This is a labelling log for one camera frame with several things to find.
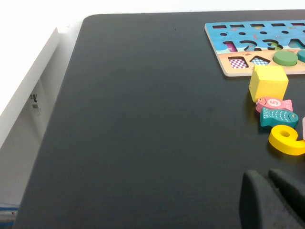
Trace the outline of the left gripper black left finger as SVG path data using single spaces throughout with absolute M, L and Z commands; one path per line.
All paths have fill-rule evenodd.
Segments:
M 298 215 L 268 174 L 248 170 L 243 174 L 239 201 L 243 229 L 303 229 L 305 215 Z

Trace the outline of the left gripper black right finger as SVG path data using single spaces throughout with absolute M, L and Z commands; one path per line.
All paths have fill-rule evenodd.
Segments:
M 305 184 L 279 169 L 270 169 L 268 176 L 291 208 L 298 215 L 304 215 Z

